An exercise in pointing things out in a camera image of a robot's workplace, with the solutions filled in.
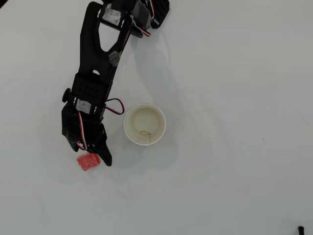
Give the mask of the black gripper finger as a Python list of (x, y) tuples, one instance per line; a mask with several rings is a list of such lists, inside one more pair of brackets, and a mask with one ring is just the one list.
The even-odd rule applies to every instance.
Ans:
[(68, 141), (70, 147), (72, 148), (73, 151), (78, 152), (79, 147), (78, 147), (78, 140), (76, 138), (76, 136), (70, 134), (70, 133), (63, 133), (63, 136), (66, 138), (66, 140)]
[(112, 155), (106, 144), (96, 146), (94, 150), (98, 154), (98, 156), (103, 160), (106, 166), (112, 165)]

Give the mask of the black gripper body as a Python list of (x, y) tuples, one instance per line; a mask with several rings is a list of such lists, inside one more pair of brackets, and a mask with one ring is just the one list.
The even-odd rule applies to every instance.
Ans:
[(83, 124), (85, 147), (83, 144), (82, 130), (79, 122), (70, 123), (70, 134), (75, 135), (80, 145), (88, 152), (95, 152), (94, 148), (106, 144), (107, 135), (103, 123), (84, 123)]

